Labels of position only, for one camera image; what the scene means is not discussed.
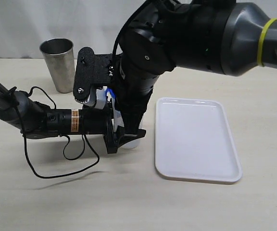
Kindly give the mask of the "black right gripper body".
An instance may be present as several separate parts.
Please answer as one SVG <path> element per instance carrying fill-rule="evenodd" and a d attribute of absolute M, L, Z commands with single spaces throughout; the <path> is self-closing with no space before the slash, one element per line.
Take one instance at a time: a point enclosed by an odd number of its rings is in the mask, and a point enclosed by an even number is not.
<path fill-rule="evenodd" d="M 122 115 L 124 134 L 137 135 L 152 94 L 151 80 L 151 76 L 139 71 L 123 53 L 113 57 L 95 54 L 92 48 L 83 47 L 77 56 L 73 94 L 79 103 L 88 104 L 96 89 L 110 88 Z"/>

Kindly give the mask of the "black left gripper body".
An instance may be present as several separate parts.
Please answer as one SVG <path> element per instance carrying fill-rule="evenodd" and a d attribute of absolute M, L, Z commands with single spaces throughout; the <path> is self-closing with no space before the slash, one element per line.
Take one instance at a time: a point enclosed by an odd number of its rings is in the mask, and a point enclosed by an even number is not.
<path fill-rule="evenodd" d="M 116 154 L 118 150 L 112 119 L 111 102 L 106 103 L 103 109 L 83 106 L 80 110 L 80 134 L 102 135 L 107 154 Z"/>

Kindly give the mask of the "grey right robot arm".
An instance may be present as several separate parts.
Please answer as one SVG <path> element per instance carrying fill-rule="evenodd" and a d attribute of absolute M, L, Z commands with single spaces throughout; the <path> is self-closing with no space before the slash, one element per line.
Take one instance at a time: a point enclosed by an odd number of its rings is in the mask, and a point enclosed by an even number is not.
<path fill-rule="evenodd" d="M 147 0 L 122 26 L 112 53 L 79 51 L 73 94 L 87 104 L 94 89 L 112 89 L 122 134 L 137 137 L 163 73 L 182 67 L 238 77 L 257 66 L 277 69 L 277 19 L 256 4 Z"/>

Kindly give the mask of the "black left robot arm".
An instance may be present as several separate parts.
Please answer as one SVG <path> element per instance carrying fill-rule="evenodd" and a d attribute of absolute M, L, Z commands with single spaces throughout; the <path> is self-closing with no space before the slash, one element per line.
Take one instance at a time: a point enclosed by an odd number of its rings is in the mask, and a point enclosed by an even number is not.
<path fill-rule="evenodd" d="M 32 101 L 25 91 L 9 92 L 0 83 L 0 120 L 26 133 L 28 139 L 38 140 L 64 135 L 102 135 L 108 154 L 128 142 L 145 137 L 139 129 L 136 136 L 126 136 L 124 128 L 113 128 L 113 107 L 104 109 L 57 109 Z"/>

